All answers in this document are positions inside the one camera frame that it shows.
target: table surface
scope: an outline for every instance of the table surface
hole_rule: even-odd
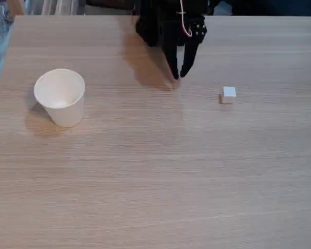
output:
[[[0,84],[0,248],[311,249],[311,18],[207,18],[180,82],[134,22],[17,17]],[[58,67],[86,81],[71,129],[32,95]]]

